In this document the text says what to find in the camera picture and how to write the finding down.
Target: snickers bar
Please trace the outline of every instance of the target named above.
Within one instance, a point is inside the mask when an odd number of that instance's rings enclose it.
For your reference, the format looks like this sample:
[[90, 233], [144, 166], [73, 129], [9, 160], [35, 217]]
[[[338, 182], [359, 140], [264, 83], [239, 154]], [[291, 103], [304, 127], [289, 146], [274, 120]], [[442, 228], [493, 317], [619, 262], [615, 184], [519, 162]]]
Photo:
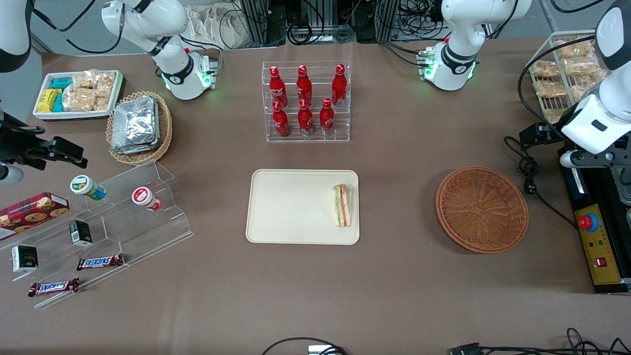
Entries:
[[125, 263], [125, 260], [122, 254], [103, 256], [101, 258], [79, 259], [77, 271], [83, 270], [84, 268], [119, 266], [123, 263]]
[[55, 293], [55, 292], [65, 292], [65, 291], [77, 292], [78, 290], [79, 290], [78, 277], [70, 281], [53, 282], [51, 284], [39, 284], [38, 282], [36, 282], [33, 284], [33, 286], [31, 286], [30, 290], [28, 290], [28, 297], [41, 296], [44, 294]]

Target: red bottle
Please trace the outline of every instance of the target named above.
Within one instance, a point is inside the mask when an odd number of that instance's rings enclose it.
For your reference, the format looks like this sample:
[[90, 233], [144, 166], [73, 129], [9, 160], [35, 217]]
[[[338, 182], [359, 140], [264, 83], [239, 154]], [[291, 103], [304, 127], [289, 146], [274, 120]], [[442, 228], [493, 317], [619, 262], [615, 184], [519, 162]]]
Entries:
[[272, 66], [269, 68], [269, 75], [271, 79], [269, 81], [269, 89], [272, 91], [272, 97], [274, 101], [278, 101], [284, 107], [287, 107], [287, 91], [285, 90], [285, 82], [278, 74], [278, 68]]
[[314, 115], [311, 113], [309, 104], [305, 99], [300, 100], [299, 103], [298, 124], [300, 125], [300, 134], [308, 137], [314, 133]]
[[298, 67], [296, 86], [298, 87], [298, 100], [306, 100], [309, 107], [311, 107], [313, 90], [311, 88], [311, 79], [307, 76], [307, 67], [304, 65]]
[[331, 108], [331, 99], [325, 98], [322, 100], [322, 109], [320, 110], [320, 127], [325, 136], [330, 136], [335, 131], [333, 129], [333, 117], [335, 117], [335, 112]]
[[283, 111], [280, 102], [274, 101], [272, 104], [274, 113], [272, 114], [272, 120], [274, 121], [274, 127], [281, 137], [289, 136], [292, 131], [287, 121], [287, 114]]
[[335, 67], [335, 78], [333, 78], [333, 94], [331, 101], [335, 106], [344, 106], [346, 104], [346, 86], [348, 82], [346, 80], [344, 64], [338, 64]]

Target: brown tablecloth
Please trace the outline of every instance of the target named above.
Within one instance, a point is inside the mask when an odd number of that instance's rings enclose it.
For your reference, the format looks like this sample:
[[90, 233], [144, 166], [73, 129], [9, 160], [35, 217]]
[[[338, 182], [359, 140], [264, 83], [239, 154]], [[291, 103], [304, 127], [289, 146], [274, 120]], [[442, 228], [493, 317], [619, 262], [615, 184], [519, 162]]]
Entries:
[[[517, 76], [543, 39], [490, 40], [460, 91], [421, 82], [378, 45], [318, 45], [225, 53], [217, 89], [192, 101], [169, 94], [147, 55], [45, 55], [44, 73], [118, 69], [125, 93], [150, 90], [174, 118], [161, 163], [195, 236], [47, 310], [0, 268], [0, 347], [11, 354], [260, 354], [276, 340], [320, 337], [354, 354], [443, 354], [488, 346], [562, 346], [567, 327], [599, 344], [631, 330], [628, 299], [592, 294], [577, 233], [533, 196], [523, 241], [500, 255], [452, 242], [435, 213], [444, 176], [483, 165], [523, 178], [503, 143], [534, 119]], [[426, 44], [410, 44], [422, 48]], [[263, 61], [352, 60], [351, 141], [268, 144]], [[49, 163], [0, 188], [3, 205], [68, 182], [125, 171], [107, 152], [105, 121], [31, 124], [85, 148], [87, 170]], [[541, 194], [570, 215], [555, 149], [532, 149]], [[361, 237], [353, 246], [252, 244], [245, 220], [260, 168], [352, 169], [361, 185]], [[305, 354], [305, 343], [275, 354]]]

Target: red cookie box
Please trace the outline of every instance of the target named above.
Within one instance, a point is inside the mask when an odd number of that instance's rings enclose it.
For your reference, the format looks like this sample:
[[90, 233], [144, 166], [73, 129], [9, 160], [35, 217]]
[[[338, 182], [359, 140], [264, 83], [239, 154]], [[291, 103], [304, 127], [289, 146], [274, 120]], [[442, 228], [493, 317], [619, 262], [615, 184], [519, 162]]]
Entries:
[[49, 192], [0, 209], [0, 240], [31, 229], [70, 211], [68, 200]]

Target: wicker basket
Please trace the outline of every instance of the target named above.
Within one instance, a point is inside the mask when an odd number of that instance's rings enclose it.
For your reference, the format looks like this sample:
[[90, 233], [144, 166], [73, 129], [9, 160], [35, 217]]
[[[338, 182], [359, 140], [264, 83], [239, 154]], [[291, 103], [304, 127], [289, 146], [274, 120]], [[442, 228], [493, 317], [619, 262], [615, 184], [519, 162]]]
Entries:
[[[136, 100], [140, 96], [153, 97], [158, 102], [158, 119], [160, 120], [160, 146], [156, 150], [149, 150], [146, 152], [132, 153], [132, 154], [118, 154], [110, 148], [110, 155], [114, 159], [121, 163], [131, 165], [142, 165], [150, 160], [158, 160], [167, 152], [168, 146], [171, 144], [171, 138], [173, 137], [173, 122], [171, 120], [171, 112], [169, 112], [167, 104], [157, 94], [153, 92], [134, 92], [131, 95], [122, 98], [122, 101]], [[110, 112], [110, 117], [107, 119], [107, 131], [105, 132], [105, 139], [107, 143], [112, 145], [112, 121], [114, 119], [114, 112]]]
[[507, 251], [528, 228], [528, 207], [517, 186], [486, 167], [447, 175], [436, 192], [436, 212], [447, 234], [476, 253]]

